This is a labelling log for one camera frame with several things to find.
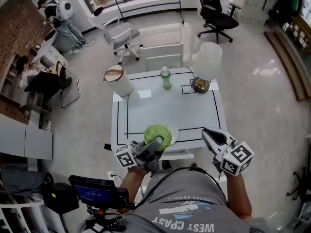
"seated person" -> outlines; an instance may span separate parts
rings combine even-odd
[[[19,87],[25,89],[30,82],[34,79],[39,72],[49,72],[47,68],[45,68],[39,61],[37,61],[34,65],[30,65],[28,58],[26,56],[22,56],[16,63],[17,72],[21,73],[22,79],[19,83]],[[61,68],[59,73],[58,82],[62,90],[66,89],[72,82],[72,78],[66,79],[66,69]]]

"person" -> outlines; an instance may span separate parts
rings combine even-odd
[[[73,46],[72,52],[78,53],[85,45],[87,40],[83,37],[81,32],[72,24],[71,20],[59,21],[56,16],[56,0],[39,0],[38,9],[44,8],[47,24],[50,26],[53,24],[56,31],[65,37]]]
[[[19,82],[19,87],[22,89],[25,89],[39,72],[49,72],[39,61],[34,65],[30,65],[26,56],[22,56],[18,59],[16,68],[17,72],[21,73],[22,78]],[[62,90],[66,89],[72,82],[72,78],[66,79],[66,70],[64,68],[61,68],[59,72],[58,82]]]
[[[146,195],[171,169],[162,169],[150,180]],[[127,188],[134,202],[145,169],[130,168],[120,187]],[[124,214],[124,232],[270,233],[265,219],[252,218],[252,207],[242,175],[227,177],[228,202],[216,183],[195,170],[168,176],[140,207],[118,210]]]

